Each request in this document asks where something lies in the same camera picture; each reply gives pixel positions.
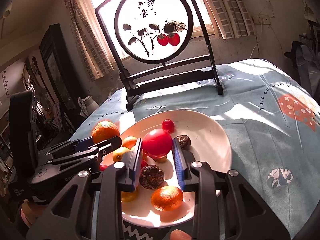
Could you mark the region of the person's left hand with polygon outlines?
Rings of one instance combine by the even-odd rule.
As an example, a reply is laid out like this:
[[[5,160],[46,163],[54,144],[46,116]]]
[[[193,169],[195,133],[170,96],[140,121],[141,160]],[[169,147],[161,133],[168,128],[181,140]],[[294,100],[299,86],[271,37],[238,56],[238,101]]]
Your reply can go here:
[[[31,228],[36,220],[42,216],[46,208],[47,205],[39,205],[35,202],[24,200],[21,206],[20,215],[26,226]]]

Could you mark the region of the person's right hand fingertip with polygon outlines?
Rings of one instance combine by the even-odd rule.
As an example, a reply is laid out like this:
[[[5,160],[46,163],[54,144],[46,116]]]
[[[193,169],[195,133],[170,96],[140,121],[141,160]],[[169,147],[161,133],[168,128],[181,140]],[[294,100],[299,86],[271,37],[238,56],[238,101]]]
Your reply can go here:
[[[170,240],[192,240],[192,237],[182,230],[174,230],[170,233]]]

